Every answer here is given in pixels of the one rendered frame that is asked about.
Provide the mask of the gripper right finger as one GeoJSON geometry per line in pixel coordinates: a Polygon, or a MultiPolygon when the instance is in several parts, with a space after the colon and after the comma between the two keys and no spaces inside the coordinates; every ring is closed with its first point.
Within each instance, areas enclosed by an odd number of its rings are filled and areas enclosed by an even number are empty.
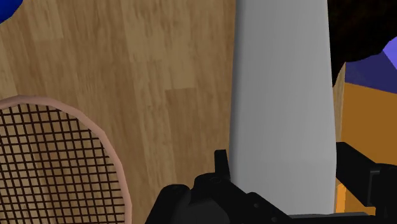
{"type": "Polygon", "coordinates": [[[376,163],[345,142],[336,150],[336,178],[384,224],[397,224],[397,165],[376,163]]]}

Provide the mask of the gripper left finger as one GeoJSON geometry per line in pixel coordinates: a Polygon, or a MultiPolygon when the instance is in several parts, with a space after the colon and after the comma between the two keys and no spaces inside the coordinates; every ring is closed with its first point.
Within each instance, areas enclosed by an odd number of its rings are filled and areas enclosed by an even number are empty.
{"type": "Polygon", "coordinates": [[[226,150],[214,151],[214,164],[214,172],[197,176],[192,189],[163,187],[144,224],[293,224],[263,197],[231,182],[226,150]]]}

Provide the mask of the tall white cylinder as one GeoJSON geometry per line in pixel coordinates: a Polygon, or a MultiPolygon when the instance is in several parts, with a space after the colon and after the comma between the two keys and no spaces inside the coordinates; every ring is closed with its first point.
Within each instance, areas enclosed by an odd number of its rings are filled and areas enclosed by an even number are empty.
{"type": "Polygon", "coordinates": [[[330,214],[335,142],[327,0],[236,0],[232,182],[286,214],[330,214]]]}

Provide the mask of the purple angular object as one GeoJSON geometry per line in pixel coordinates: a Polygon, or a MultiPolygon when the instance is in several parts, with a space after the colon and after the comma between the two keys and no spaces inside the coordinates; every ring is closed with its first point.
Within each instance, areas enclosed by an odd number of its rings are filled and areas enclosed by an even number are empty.
{"type": "Polygon", "coordinates": [[[345,82],[397,94],[397,37],[380,53],[347,62],[345,82]]]}

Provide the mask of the pink racket with black mesh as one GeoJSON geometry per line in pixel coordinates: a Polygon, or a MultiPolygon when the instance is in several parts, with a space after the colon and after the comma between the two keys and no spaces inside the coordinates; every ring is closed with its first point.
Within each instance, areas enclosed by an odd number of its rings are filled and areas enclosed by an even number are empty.
{"type": "Polygon", "coordinates": [[[0,100],[0,224],[132,224],[104,131],[54,99],[0,100]]]}

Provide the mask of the black rounded object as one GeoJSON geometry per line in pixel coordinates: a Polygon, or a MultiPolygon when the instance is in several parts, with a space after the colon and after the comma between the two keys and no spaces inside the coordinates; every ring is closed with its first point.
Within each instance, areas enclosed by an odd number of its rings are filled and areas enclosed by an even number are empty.
{"type": "Polygon", "coordinates": [[[397,37],[397,0],[327,0],[331,80],[346,62],[376,55],[397,37]]]}

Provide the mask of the blue rounded object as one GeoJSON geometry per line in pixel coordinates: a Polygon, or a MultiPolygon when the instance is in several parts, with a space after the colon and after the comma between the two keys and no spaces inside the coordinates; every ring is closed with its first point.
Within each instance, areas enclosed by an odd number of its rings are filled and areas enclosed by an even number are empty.
{"type": "Polygon", "coordinates": [[[0,24],[11,18],[23,0],[0,0],[0,24]]]}

